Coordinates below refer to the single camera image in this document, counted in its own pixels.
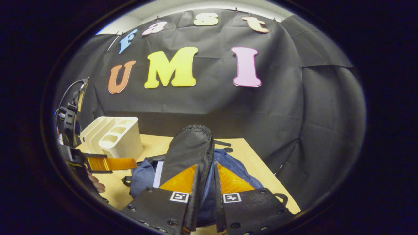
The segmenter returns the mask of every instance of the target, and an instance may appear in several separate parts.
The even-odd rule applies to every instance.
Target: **screw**
[[[178,226],[178,223],[177,223],[177,221],[175,221],[175,220],[170,220],[170,221],[168,222],[168,224],[169,224],[169,225],[171,225],[171,226]]]
[[[233,224],[231,224],[231,228],[239,228],[239,227],[241,227],[241,224],[240,223],[233,223]]]

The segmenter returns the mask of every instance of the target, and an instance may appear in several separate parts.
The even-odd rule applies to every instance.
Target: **wooden table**
[[[162,155],[167,153],[168,146],[170,145],[173,137],[155,136],[155,135],[143,135],[141,134],[141,141],[144,147],[144,152],[137,159],[142,161],[146,157],[152,157],[156,155]],[[279,182],[279,180],[273,175],[270,169],[264,164],[264,162],[258,157],[254,150],[243,139],[216,139],[231,144],[233,152],[228,153],[230,156],[240,160],[247,172],[258,179],[264,187],[268,188],[272,193],[286,194],[288,202],[286,207],[293,214],[301,211],[299,206],[293,200],[292,196],[287,192],[285,187]],[[225,146],[215,144],[215,148],[224,148]],[[132,201],[132,197],[129,195],[129,187],[125,186],[121,179],[124,176],[130,176],[130,170],[113,171],[112,174],[93,174],[99,179],[99,182],[106,186],[106,191],[101,195],[109,200],[110,205],[117,210],[121,210],[128,203]],[[197,228],[196,232],[192,232],[193,235],[206,235],[216,234],[215,225]]]

